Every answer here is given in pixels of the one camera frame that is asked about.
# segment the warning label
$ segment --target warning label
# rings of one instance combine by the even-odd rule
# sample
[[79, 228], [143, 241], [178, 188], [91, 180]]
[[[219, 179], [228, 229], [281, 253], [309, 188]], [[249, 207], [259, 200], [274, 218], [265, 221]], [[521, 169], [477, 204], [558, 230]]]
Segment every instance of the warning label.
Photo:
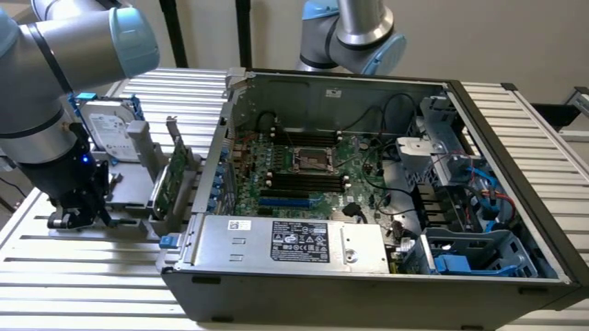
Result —
[[273, 260], [330, 263], [326, 223], [273, 222], [271, 239]]

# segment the metal rail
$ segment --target metal rail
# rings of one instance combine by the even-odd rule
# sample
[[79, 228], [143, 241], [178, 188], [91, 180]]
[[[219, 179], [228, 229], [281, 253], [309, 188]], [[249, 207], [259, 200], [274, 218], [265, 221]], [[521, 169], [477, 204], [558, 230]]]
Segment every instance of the metal rail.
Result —
[[[556, 142], [500, 84], [468, 83], [481, 111], [546, 206], [589, 261], [589, 183]], [[187, 145], [203, 156], [223, 103], [224, 72], [156, 70], [120, 84], [138, 93], [154, 141], [171, 151], [164, 119], [176, 115]], [[95, 232], [55, 240], [44, 218], [52, 206], [33, 190], [0, 232], [0, 329], [3, 330], [283, 330], [271, 325], [196, 324], [184, 316], [155, 270], [158, 243]], [[168, 260], [178, 252], [168, 252]], [[501, 331], [589, 329], [589, 300], [537, 311]], [[289, 327], [289, 330], [326, 328]]]

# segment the capacitor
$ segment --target capacitor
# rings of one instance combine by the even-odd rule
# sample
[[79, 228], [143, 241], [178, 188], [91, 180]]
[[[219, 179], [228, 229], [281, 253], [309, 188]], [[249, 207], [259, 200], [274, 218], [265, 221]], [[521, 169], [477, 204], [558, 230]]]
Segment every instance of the capacitor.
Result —
[[359, 148], [359, 150], [369, 150], [369, 148], [370, 148], [370, 139], [369, 138], [362, 138], [362, 140], [358, 143], [358, 148]]

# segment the sticker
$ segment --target sticker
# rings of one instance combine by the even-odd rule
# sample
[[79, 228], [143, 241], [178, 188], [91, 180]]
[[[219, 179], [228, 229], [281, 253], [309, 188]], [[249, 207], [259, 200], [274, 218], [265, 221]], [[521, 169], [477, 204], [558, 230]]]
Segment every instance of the sticker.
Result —
[[271, 236], [270, 257], [273, 260], [330, 263], [326, 223], [275, 221], [273, 222]]
[[249, 219], [231, 219], [227, 226], [228, 230], [251, 230], [251, 221]]
[[325, 96], [327, 98], [341, 98], [342, 90], [325, 90]]
[[120, 161], [138, 161], [138, 152], [122, 118], [104, 114], [91, 114], [90, 118], [92, 135], [104, 151]]

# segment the metal slat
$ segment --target metal slat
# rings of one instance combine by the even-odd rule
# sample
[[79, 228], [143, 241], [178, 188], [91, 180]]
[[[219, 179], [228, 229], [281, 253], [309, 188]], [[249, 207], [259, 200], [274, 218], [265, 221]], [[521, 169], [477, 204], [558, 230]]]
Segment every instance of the metal slat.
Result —
[[497, 109], [497, 110], [516, 110], [522, 111], [522, 108], [516, 103], [516, 101], [474, 101], [480, 108]]
[[494, 128], [537, 128], [536, 123], [530, 119], [496, 119], [488, 118], [488, 123]]
[[586, 235], [589, 235], [589, 217], [556, 216], [556, 221], [566, 233], [586, 232]]
[[581, 215], [589, 217], [586, 201], [564, 201], [544, 199], [544, 204], [553, 214]]
[[524, 112], [514, 112], [513, 110], [496, 110], [481, 108], [482, 115], [488, 119], [529, 119], [529, 116]]

